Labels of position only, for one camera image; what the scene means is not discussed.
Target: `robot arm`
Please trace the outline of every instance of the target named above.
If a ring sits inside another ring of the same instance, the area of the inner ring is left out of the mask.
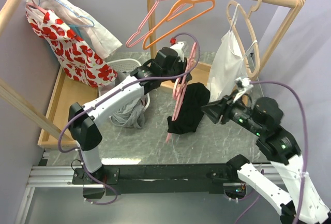
[[[259,98],[253,108],[241,101],[241,96],[252,85],[249,79],[236,80],[239,91],[230,96],[211,102],[202,107],[202,111],[214,123],[234,121],[258,136],[257,146],[267,157],[284,181],[289,193],[277,187],[242,155],[228,161],[233,179],[240,179],[251,185],[261,194],[280,215],[282,223],[292,223],[298,208],[300,184],[302,178],[303,157],[294,137],[280,126],[283,112],[274,99]],[[299,220],[302,223],[328,223],[331,212],[321,200],[309,174],[305,174],[305,188],[302,210]]]
[[[184,58],[186,47],[186,42],[179,41],[170,48],[162,48],[158,51],[155,59],[150,59],[142,66],[137,67],[121,84],[106,94],[83,106],[74,103],[70,107],[69,120],[84,110],[94,107],[92,111],[75,120],[70,125],[69,130],[81,149],[89,173],[95,178],[102,179],[104,175],[98,149],[98,145],[102,141],[102,135],[99,131],[100,126],[122,106],[158,88],[165,80],[135,83],[125,89],[123,89],[123,86],[143,78],[168,77],[184,73],[187,65],[187,60]],[[121,90],[119,93],[105,100],[119,89]],[[102,104],[95,108],[95,105],[101,102]]]

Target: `wooden base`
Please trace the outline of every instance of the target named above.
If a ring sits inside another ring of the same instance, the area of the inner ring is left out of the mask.
[[[97,95],[97,88],[92,88],[86,84],[68,78],[65,72],[60,68],[46,117],[62,130],[68,123],[70,106],[75,102],[84,104],[92,101],[97,98]],[[68,130],[66,131],[66,135],[71,137]],[[57,139],[50,136],[42,129],[38,145],[47,149],[57,149]],[[74,140],[62,141],[62,145],[63,147],[75,147],[76,142]]]

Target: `hanger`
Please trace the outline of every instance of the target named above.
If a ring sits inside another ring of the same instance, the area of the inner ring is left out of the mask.
[[[204,2],[211,2],[212,6],[204,11],[202,11],[201,13],[198,13],[196,16],[192,17],[191,19],[185,21],[184,23],[182,23],[181,25],[175,27],[174,29],[168,31],[166,34],[163,34],[161,37],[159,37],[158,39],[154,40],[152,43],[150,43],[149,45],[146,46],[146,42],[148,40],[148,38],[152,35],[153,32],[155,32],[164,22],[169,22],[171,20],[173,20],[174,18],[176,18],[177,16],[181,15],[182,13],[186,12],[187,10],[193,8],[195,6],[195,4],[197,3],[204,3]],[[190,7],[184,9],[183,11],[177,13],[176,15],[172,16],[174,14],[174,11],[182,4],[191,4]],[[163,18],[162,21],[160,21],[149,33],[148,35],[145,37],[144,42],[143,42],[143,49],[147,50],[148,48],[150,48],[152,45],[154,45],[156,42],[160,41],[161,39],[163,39],[165,36],[173,33],[174,31],[178,30],[179,28],[181,28],[182,26],[190,23],[191,21],[195,20],[196,18],[200,17],[201,15],[211,11],[215,6],[215,0],[178,0],[170,9],[169,13]]]
[[[146,34],[144,34],[143,36],[141,36],[139,39],[137,39],[136,41],[134,41],[133,43],[132,40],[141,32],[142,27],[146,24],[146,22],[148,21],[148,19],[150,18],[150,16],[154,13],[155,9],[157,8],[157,6],[159,5],[159,3],[161,1],[166,1],[166,0],[156,0],[156,2],[154,3],[153,7],[150,9],[150,11],[148,12],[148,14],[146,15],[145,19],[140,23],[140,25],[138,26],[138,30],[131,35],[131,37],[128,39],[128,41],[126,42],[126,47],[131,48],[133,46],[135,46],[137,43],[139,43],[141,40],[143,40],[150,32],[152,32],[152,30],[148,31]],[[179,10],[181,10],[184,7],[185,4],[180,5],[177,9],[175,9],[173,11],[172,14],[176,14]]]
[[[90,19],[90,18],[88,18],[88,17],[85,17],[85,16],[79,16],[79,15],[77,15],[69,6],[67,6],[67,5],[65,5],[64,3],[62,3],[60,0],[54,0],[54,1],[56,1],[56,2],[58,2],[58,3],[60,3],[62,6],[64,6],[65,8],[67,8],[69,11],[71,11],[77,18],[80,18],[80,17],[82,17],[82,18],[85,18],[85,19],[87,19],[87,20],[89,20],[89,21],[91,21],[91,23],[92,23],[92,25],[73,25],[73,26],[75,26],[75,27],[94,27],[95,25],[94,25],[94,22]]]
[[[227,11],[226,11],[227,19],[228,19],[228,22],[230,24],[230,30],[232,29],[232,31],[234,33],[234,36],[236,37],[236,39],[238,41],[238,45],[239,45],[240,51],[243,55],[243,58],[244,58],[244,61],[245,61],[245,64],[246,64],[246,68],[247,68],[247,75],[248,75],[249,78],[255,77],[259,73],[259,70],[260,70],[259,46],[258,46],[258,42],[257,42],[257,38],[256,38],[256,35],[255,35],[255,32],[254,32],[253,26],[252,26],[249,18],[250,18],[251,14],[253,12],[255,12],[259,9],[259,7],[261,5],[261,2],[262,2],[262,0],[258,0],[257,4],[251,6],[251,8],[249,10],[249,14],[246,14],[244,8],[239,3],[237,3],[234,0],[231,0],[231,1],[229,1],[228,5],[227,5]],[[251,36],[251,39],[252,39],[253,43],[252,43],[251,47],[247,50],[247,52],[245,52],[245,48],[244,48],[243,43],[240,39],[238,31],[235,27],[236,18],[234,17],[235,20],[232,20],[231,17],[230,17],[229,9],[230,9],[231,5],[236,6],[236,8],[238,8],[240,10],[240,13],[244,16],[246,25],[248,27],[248,31],[249,31],[249,34]],[[251,71],[251,69],[249,67],[249,64],[248,64],[248,60],[247,60],[247,55],[249,55],[252,48],[254,48],[254,56],[255,56],[255,70],[253,72]]]
[[[33,8],[38,9],[38,10],[39,10],[40,12],[42,12],[43,14],[46,14],[46,13],[47,13],[47,10],[43,9],[42,7],[38,6],[38,5],[35,4],[35,3],[26,3],[26,4],[25,4],[25,7],[28,8],[28,9],[30,9],[30,10],[31,10],[30,7],[33,7]]]
[[[197,51],[197,43],[194,42],[194,44],[192,46],[192,50],[191,50],[191,55],[187,59],[187,65],[186,65],[185,72],[187,72],[190,68],[192,68],[194,66],[194,64],[195,64],[194,59],[195,59],[196,51]],[[187,75],[184,75],[182,78],[177,78],[176,82],[174,84],[173,90],[172,90],[172,97],[173,97],[173,99],[176,100],[174,113],[171,118],[172,121],[177,120],[180,109],[183,104],[184,95],[185,95],[186,88],[187,88],[186,76]],[[167,143],[169,142],[170,137],[171,137],[171,133],[168,132],[167,138],[166,138]]]

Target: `purple wall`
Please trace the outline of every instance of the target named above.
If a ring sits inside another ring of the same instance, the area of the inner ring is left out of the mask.
[[[287,9],[279,7],[261,42],[263,54],[272,34]],[[263,69],[261,80],[275,80],[293,87],[303,101],[309,134],[308,171],[323,198],[331,205],[327,188],[331,181],[331,3],[307,0],[301,12]],[[279,86],[263,87],[266,96],[274,97],[284,111],[283,127],[292,132],[303,148],[302,118],[295,98]]]
[[[0,77],[46,113],[58,62],[33,33],[24,12],[22,2],[0,37]],[[13,223],[31,167],[42,155],[40,129],[2,98],[0,113],[0,222]]]
[[[80,6],[82,9],[93,15],[102,25],[104,25],[112,34],[114,34],[123,44],[128,38],[137,31],[138,25],[147,14],[146,0],[69,0],[73,4]],[[169,9],[176,0],[161,2],[156,10],[156,23],[167,15]],[[250,0],[236,0],[246,9],[255,2]],[[229,23],[226,19],[225,8],[229,0],[216,0],[216,7],[182,27],[177,32],[190,32],[195,35],[201,45],[202,51],[217,51],[221,44],[221,37],[229,30]],[[165,23],[157,32],[157,37],[178,26],[184,21],[200,13],[208,8],[208,4],[196,5],[187,14],[179,16],[177,19],[169,23]],[[258,41],[267,28],[271,18],[273,17],[277,6],[270,4],[262,4],[258,12],[251,17],[252,25]],[[244,19],[239,16],[237,29],[240,33],[245,48],[251,45],[248,29]],[[148,24],[143,28],[143,34],[148,30]],[[158,48],[169,45],[171,35],[158,43]],[[140,52],[142,51],[142,42],[135,47],[129,49],[125,45],[119,51]]]

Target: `black garment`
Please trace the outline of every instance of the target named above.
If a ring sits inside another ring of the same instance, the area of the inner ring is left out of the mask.
[[[206,105],[209,98],[210,91],[202,83],[189,84],[177,120],[168,117],[168,132],[178,135],[195,132],[204,114],[200,107]]]

